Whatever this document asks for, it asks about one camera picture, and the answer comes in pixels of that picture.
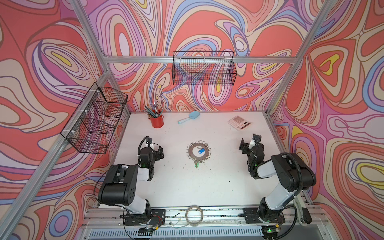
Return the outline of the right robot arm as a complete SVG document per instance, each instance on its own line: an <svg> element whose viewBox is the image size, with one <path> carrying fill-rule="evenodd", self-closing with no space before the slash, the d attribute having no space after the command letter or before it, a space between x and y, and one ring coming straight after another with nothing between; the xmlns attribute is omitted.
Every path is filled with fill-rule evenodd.
<svg viewBox="0 0 384 240"><path fill-rule="evenodd" d="M264 160L264 145L261 136L255 135L250 143L241 140L239 150L246 155L250 176L255 180L277 176L279 183L262 198L257 216L263 223L276 220L295 197L317 183L311 168L295 153L280 153Z"/></svg>

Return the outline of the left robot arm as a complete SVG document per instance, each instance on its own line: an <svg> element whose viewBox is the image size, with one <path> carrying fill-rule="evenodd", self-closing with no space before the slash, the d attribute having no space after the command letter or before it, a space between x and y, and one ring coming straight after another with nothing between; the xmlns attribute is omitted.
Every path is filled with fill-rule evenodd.
<svg viewBox="0 0 384 240"><path fill-rule="evenodd" d="M152 146L139 150L139 163L135 165L112 165L98 193L100 204L120 207L125 211L121 218L124 224L161 226L164 211L151 210L150 202L136 193L137 182L149 182L155 173L155 162L164 158L164 150Z"/></svg>

